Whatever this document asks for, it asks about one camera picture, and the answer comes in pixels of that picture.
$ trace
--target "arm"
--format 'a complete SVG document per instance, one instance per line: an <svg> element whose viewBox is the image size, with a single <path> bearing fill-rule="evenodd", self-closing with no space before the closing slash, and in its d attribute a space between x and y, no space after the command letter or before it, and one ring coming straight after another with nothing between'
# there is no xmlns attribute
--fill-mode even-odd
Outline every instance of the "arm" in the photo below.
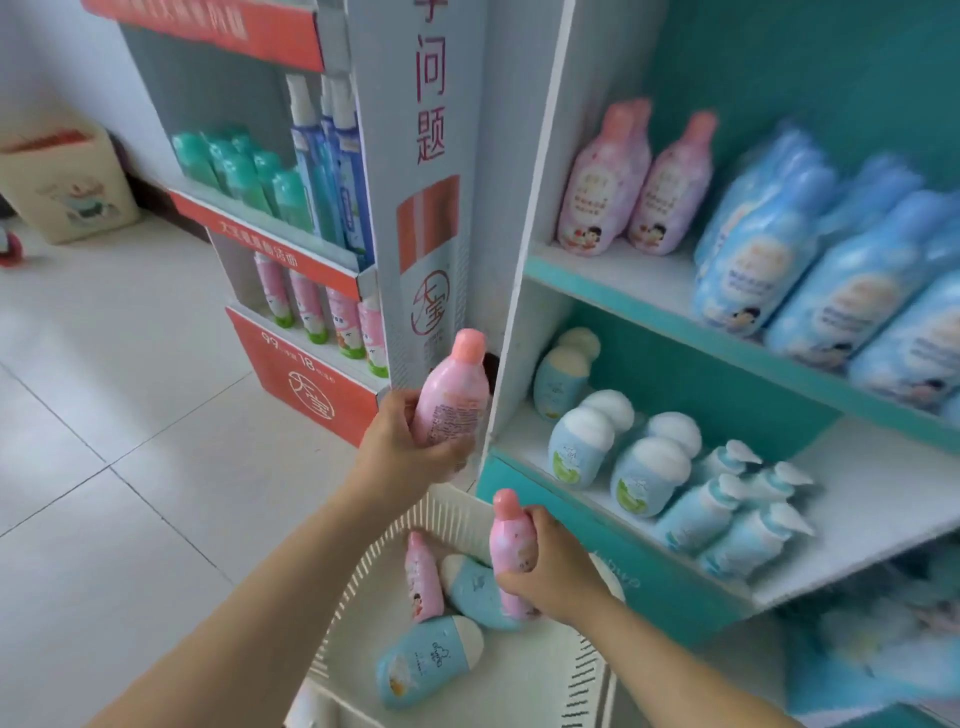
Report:
<svg viewBox="0 0 960 728"><path fill-rule="evenodd" d="M499 585L569 624L610 663L655 728L798 728L762 698L744 692L611 595L573 534L541 506L528 509L540 557L529 573Z"/></svg>
<svg viewBox="0 0 960 728"><path fill-rule="evenodd" d="M472 449L472 440L417 449L408 428L417 396L384 399L343 486L87 728L283 723L364 551Z"/></svg>

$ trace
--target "green bottle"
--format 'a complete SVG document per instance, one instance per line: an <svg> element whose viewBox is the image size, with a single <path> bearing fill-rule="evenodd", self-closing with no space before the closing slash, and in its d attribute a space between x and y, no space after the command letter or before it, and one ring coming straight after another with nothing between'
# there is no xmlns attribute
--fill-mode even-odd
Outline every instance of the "green bottle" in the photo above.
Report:
<svg viewBox="0 0 960 728"><path fill-rule="evenodd" d="M232 157L224 159L224 172L227 175L227 187L235 200L268 215L272 214L250 158L234 152Z"/></svg>
<svg viewBox="0 0 960 728"><path fill-rule="evenodd" d="M221 192L226 191L220 186L217 176L213 173L209 150L198 134L191 132L174 134L171 142L184 175L194 182L206 184Z"/></svg>
<svg viewBox="0 0 960 728"><path fill-rule="evenodd" d="M306 201L300 172L296 169L277 172L274 176L274 192L280 219L302 231L313 232L313 219L310 217L310 206Z"/></svg>
<svg viewBox="0 0 960 728"><path fill-rule="evenodd" d="M217 176L217 182L220 183L220 189L226 194L230 194L230 188L227 184L227 171L224 169L224 161L236 157L237 151L226 139L213 139L206 145L210 153L210 161L213 163L213 174Z"/></svg>
<svg viewBox="0 0 960 728"><path fill-rule="evenodd" d="M280 164L280 155L265 150L254 152L253 166L256 167L256 176L260 179L260 186L263 187L264 194L267 195L270 210L274 217L279 217L280 211L276 206L276 193L274 192L274 177L276 177L277 172L283 169Z"/></svg>

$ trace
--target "white shelf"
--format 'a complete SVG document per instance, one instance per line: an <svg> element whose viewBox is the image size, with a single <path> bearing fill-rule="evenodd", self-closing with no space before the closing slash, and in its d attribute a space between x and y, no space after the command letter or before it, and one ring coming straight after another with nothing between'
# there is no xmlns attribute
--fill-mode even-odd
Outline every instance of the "white shelf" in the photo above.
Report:
<svg viewBox="0 0 960 728"><path fill-rule="evenodd" d="M631 517L614 506L609 469L601 470L584 491L572 490L553 477L546 454L552 428L526 401L494 436L493 446L539 471L551 487L571 493L592 511L629 528L686 568L697 570L693 560L667 551L653 539L653 521ZM827 429L793 462L823 486L803 508L818 535L795 539L752 583L748 598L758 611L960 527L960 458L941 450L847 417ZM723 585L744 596L734 585Z"/></svg>

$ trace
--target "red object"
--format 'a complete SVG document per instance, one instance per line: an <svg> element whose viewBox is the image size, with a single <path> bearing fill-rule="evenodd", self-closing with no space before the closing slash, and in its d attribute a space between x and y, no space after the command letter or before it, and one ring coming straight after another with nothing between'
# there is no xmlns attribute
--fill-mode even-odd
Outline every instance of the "red object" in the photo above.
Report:
<svg viewBox="0 0 960 728"><path fill-rule="evenodd" d="M173 198L174 205L177 206L177 211L181 215L200 223L211 232L226 235L241 245L250 248L252 251L269 255L283 266L307 276L315 283L340 291L354 301L360 301L360 287L357 284L356 276L352 276L349 273L333 268L321 260L310 257L303 251L292 248L278 238L263 232L254 231L253 228L249 228L243 223L227 217L224 213L200 205L193 200L183 197L178 192L171 190L170 196Z"/></svg>
<svg viewBox="0 0 960 728"><path fill-rule="evenodd" d="M200 40L262 61L323 71L309 8L252 0L81 0L88 12L170 36Z"/></svg>
<svg viewBox="0 0 960 728"><path fill-rule="evenodd" d="M227 315L265 390L351 445L360 446L376 416L376 394L238 311L228 308Z"/></svg>

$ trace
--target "tiled floor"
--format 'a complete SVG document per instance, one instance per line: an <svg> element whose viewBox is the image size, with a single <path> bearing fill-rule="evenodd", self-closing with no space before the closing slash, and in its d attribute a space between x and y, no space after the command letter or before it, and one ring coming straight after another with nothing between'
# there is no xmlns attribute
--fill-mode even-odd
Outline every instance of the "tiled floor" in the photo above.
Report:
<svg viewBox="0 0 960 728"><path fill-rule="evenodd" d="M0 269L0 723L76 728L339 484L213 249L157 219Z"/></svg>

